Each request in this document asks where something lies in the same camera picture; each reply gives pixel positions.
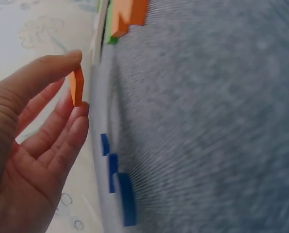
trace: blue foam piece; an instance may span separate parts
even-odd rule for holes
[[[100,135],[101,138],[101,147],[102,147],[102,155],[106,156],[110,153],[110,145],[108,141],[108,137],[105,133]]]
[[[118,172],[117,154],[108,155],[108,170],[109,170],[109,192],[115,193],[113,174]]]
[[[123,225],[124,227],[136,225],[136,205],[132,184],[129,175],[126,173],[117,173],[119,185],[121,188],[122,207],[123,207]]]

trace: orange foam piece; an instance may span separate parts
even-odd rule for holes
[[[73,105],[75,107],[81,106],[83,86],[84,86],[84,77],[83,77],[81,67],[79,67],[75,71],[72,71],[68,75],[68,80],[69,80],[69,86],[70,86]]]
[[[111,36],[123,36],[129,25],[144,25],[148,4],[148,0],[113,0]]]

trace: patterned bedsheet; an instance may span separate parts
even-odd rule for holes
[[[0,80],[39,56],[81,49],[83,98],[88,100],[96,5],[94,0],[0,0]],[[38,130],[67,88],[65,83],[19,142]],[[70,172],[48,233],[103,232],[89,142],[88,138]]]

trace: gray textured surface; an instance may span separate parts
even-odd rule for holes
[[[151,0],[114,48],[139,233],[289,233],[289,0]]]

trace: hand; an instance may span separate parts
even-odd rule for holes
[[[0,82],[0,233],[45,232],[67,175],[85,142],[89,106],[73,107],[70,91],[40,130],[15,141],[79,67],[78,50],[45,56]]]

